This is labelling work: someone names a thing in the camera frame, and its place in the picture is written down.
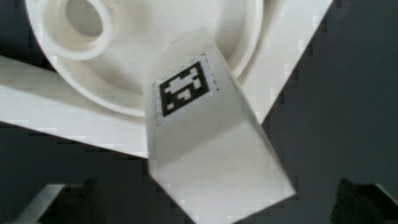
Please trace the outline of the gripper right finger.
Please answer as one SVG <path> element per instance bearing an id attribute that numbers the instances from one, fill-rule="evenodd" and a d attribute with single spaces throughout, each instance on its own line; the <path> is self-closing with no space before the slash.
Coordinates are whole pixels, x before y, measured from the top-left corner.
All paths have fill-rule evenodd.
<path id="1" fill-rule="evenodd" d="M 356 184 L 340 179 L 332 224 L 398 224 L 398 185 Z"/>

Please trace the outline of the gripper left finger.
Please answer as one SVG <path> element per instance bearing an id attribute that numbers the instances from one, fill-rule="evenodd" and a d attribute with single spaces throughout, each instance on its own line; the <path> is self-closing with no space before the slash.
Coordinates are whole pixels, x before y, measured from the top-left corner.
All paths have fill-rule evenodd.
<path id="1" fill-rule="evenodd" d="M 81 184 L 47 184 L 13 224 L 108 224 L 95 180 L 86 179 Z"/>

